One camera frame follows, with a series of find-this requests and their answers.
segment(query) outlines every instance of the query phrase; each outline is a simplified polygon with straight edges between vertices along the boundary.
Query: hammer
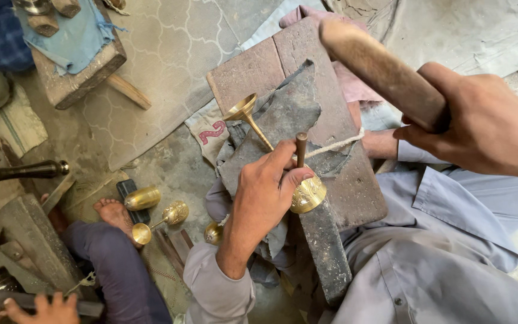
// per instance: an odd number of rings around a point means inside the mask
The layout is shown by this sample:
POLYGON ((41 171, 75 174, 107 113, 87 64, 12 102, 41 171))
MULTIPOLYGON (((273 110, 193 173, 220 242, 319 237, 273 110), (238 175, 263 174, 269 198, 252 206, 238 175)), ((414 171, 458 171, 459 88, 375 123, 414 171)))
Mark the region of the hammer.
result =
POLYGON ((430 133, 449 128, 445 97, 380 42, 354 25, 323 20, 319 39, 329 56, 365 82, 381 97, 430 133))

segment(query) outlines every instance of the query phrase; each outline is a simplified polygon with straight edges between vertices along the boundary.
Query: gray rug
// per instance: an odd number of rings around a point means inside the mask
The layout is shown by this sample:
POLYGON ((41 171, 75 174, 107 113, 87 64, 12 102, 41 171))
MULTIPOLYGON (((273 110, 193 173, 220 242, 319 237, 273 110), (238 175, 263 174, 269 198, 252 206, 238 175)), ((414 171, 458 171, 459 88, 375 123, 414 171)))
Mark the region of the gray rug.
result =
POLYGON ((241 52, 214 0, 128 1, 109 12, 127 52, 116 72, 151 100, 144 111, 108 85, 83 100, 83 114, 114 171, 140 156, 213 98, 207 72, 241 52))

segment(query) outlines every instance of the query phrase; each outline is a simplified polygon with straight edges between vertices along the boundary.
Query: pink cloth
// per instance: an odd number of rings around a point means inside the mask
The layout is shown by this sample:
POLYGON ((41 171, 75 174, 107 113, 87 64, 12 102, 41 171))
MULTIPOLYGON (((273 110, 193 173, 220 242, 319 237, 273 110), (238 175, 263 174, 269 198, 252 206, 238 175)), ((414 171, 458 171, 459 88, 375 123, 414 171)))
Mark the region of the pink cloth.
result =
MULTIPOLYGON (((348 22, 349 24, 353 24, 359 27, 366 33, 369 33, 367 26, 365 26, 365 24, 362 22, 358 23, 339 14, 316 10, 312 7, 304 6, 302 4, 281 18, 281 20, 279 20, 279 26, 281 26, 281 28, 289 27, 305 17, 313 18, 317 24, 317 27, 319 27, 319 23, 322 19, 338 18, 346 23, 348 22)), ((383 101, 383 98, 381 98, 377 92, 369 88, 369 86, 367 86, 363 81, 361 81, 360 78, 349 71, 343 64, 341 64, 341 62, 335 61, 332 62, 332 64, 335 70, 335 74, 337 75, 337 79, 339 80, 339 84, 341 85, 341 90, 343 90, 343 97, 345 97, 345 100, 348 103, 359 100, 383 101)))

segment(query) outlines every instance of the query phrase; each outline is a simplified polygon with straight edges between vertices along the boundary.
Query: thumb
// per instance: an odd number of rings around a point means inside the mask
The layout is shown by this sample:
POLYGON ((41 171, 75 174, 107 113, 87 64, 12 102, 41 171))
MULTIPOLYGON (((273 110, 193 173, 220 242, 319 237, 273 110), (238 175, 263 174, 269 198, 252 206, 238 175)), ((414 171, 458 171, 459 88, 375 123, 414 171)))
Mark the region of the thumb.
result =
POLYGON ((31 319, 31 316, 29 316, 24 310, 19 308, 15 300, 13 300, 12 298, 7 298, 4 301, 4 305, 5 312, 12 321, 19 324, 24 324, 31 319))
POLYGON ((281 180, 281 195, 284 198, 291 198, 295 188, 297 188, 303 180, 311 179, 313 176, 315 176, 315 173, 310 168, 292 169, 281 180))
POLYGON ((393 137, 407 141, 435 156, 441 154, 442 147, 445 146, 442 135, 428 133, 416 124, 395 129, 393 137))

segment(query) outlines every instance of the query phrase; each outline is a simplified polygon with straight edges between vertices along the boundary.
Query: bare foot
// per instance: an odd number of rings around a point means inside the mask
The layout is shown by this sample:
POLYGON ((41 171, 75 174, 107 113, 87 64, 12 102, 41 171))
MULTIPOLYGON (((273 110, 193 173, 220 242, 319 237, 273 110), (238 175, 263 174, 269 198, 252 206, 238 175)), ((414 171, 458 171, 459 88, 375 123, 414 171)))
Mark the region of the bare foot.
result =
POLYGON ((131 233, 133 222, 131 221, 131 217, 129 217, 125 205, 115 199, 101 198, 98 202, 93 204, 93 209, 97 210, 97 213, 99 213, 99 216, 101 216, 104 222, 122 230, 129 240, 131 240, 133 246, 136 248, 143 246, 133 240, 133 234, 131 233))
MULTIPOLYGON (((49 194, 44 194, 41 196, 40 201, 41 201, 42 205, 47 200, 47 198, 49 198, 49 194)), ((67 218, 65 217, 65 215, 61 212, 61 210, 57 206, 53 207, 51 209, 51 211, 49 211, 49 214, 47 214, 47 217, 49 218, 51 225, 53 226, 53 228, 55 229, 55 231, 58 234, 65 232, 65 230, 69 226, 69 222, 67 221, 67 218)))

